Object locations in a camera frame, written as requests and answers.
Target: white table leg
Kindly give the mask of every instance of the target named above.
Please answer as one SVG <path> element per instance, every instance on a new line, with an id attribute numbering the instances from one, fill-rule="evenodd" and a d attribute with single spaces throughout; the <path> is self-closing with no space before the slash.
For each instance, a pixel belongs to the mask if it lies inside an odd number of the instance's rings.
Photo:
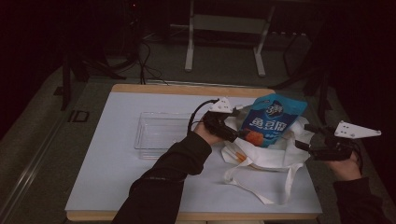
<path id="1" fill-rule="evenodd" d="M 194 57 L 194 0 L 190 0 L 190 25 L 189 25 L 189 45 L 187 46 L 186 65 L 184 69 L 186 72 L 192 70 L 192 60 Z"/>
<path id="2" fill-rule="evenodd" d="M 260 43 L 257 47 L 253 48 L 254 58 L 256 60 L 257 72 L 259 73 L 259 77 L 265 77 L 264 65 L 262 62 L 262 46 L 264 45 L 265 37 L 268 35 L 268 29 L 270 28 L 271 19 L 275 12 L 275 6 L 271 6 L 270 12 L 267 17 L 267 21 L 265 22 L 264 27 L 262 28 L 262 37 L 260 39 Z"/>

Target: white bag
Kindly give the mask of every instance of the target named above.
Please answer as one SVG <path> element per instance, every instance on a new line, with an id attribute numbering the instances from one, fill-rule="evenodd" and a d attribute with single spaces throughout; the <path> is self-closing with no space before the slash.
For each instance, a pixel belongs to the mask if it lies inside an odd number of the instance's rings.
<path id="1" fill-rule="evenodd" d="M 225 122 L 227 126 L 237 130 L 235 118 L 228 118 Z M 301 150 L 294 145 L 295 140 L 309 144 L 314 133 L 304 129 L 307 123 L 307 119 L 303 117 L 297 118 L 282 137 L 268 148 L 255 147 L 253 144 L 241 138 L 236 138 L 233 143 L 225 142 L 225 147 L 221 150 L 223 159 L 237 166 L 226 171 L 224 174 L 224 182 L 252 192 L 264 204 L 274 204 L 274 202 L 260 195 L 256 190 L 248 189 L 239 183 L 234 178 L 233 172 L 238 167 L 249 165 L 263 171 L 289 172 L 285 183 L 286 197 L 283 202 L 286 203 L 290 197 L 291 186 L 295 174 L 310 156 L 307 151 Z"/>

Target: clear plastic container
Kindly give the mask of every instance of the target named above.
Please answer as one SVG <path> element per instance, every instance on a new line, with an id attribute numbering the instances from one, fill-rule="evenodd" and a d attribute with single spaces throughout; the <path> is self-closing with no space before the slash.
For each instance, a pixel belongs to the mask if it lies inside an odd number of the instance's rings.
<path id="1" fill-rule="evenodd" d="M 186 137 L 190 117 L 191 114 L 141 113 L 134 141 L 134 148 L 140 150 L 139 158 L 160 158 L 169 147 Z M 201 117 L 197 114 L 194 121 Z"/>

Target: blue snack bag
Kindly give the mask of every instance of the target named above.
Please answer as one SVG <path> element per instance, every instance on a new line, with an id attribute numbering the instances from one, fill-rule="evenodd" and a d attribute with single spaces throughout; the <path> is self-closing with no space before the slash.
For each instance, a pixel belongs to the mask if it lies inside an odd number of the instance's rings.
<path id="1" fill-rule="evenodd" d="M 257 98 L 242 123 L 241 130 L 250 131 L 243 139 L 256 147 L 273 145 L 306 106 L 306 102 L 275 93 Z"/>

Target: person's right hand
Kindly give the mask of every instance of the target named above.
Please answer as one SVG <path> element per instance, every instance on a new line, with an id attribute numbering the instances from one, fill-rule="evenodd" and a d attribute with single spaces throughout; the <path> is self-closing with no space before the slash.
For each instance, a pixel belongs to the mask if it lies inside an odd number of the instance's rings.
<path id="1" fill-rule="evenodd" d="M 210 146 L 215 143 L 222 142 L 224 139 L 212 134 L 204 125 L 202 121 L 197 123 L 194 129 L 195 133 L 198 133 Z"/>
<path id="2" fill-rule="evenodd" d="M 359 169 L 359 159 L 355 152 L 348 160 L 345 161 L 325 161 L 335 176 L 340 181 L 355 180 L 361 178 L 361 171 Z"/>

